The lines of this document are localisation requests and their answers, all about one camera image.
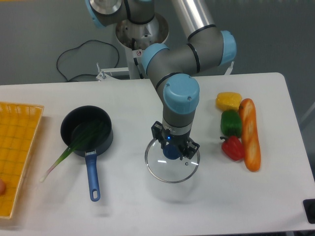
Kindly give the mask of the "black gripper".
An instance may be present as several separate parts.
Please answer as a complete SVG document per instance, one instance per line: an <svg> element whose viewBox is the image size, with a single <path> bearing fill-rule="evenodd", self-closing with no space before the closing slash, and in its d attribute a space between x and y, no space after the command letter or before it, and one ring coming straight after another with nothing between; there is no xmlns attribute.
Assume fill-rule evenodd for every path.
<svg viewBox="0 0 315 236"><path fill-rule="evenodd" d="M199 150L199 144L192 138L189 138L190 131L181 135L178 133L173 134L170 129L163 128L159 121L152 125L151 131L153 139L158 140L161 149L164 149L168 144L177 147L181 154L180 160L184 157L192 159Z"/></svg>

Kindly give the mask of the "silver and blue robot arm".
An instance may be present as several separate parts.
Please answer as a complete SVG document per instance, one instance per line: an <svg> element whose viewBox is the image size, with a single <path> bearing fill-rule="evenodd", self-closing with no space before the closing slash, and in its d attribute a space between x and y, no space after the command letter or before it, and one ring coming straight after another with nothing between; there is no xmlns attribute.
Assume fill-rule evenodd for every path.
<svg viewBox="0 0 315 236"><path fill-rule="evenodd" d="M234 36L216 27L203 0L174 0L172 4L184 30L187 44L171 50L165 45L152 0L88 0L87 9L97 26L126 25L121 43L142 52L135 65L143 67L162 104L163 120L152 126L163 155L191 159L199 145L190 138L199 84L193 78L203 70L233 61Z"/></svg>

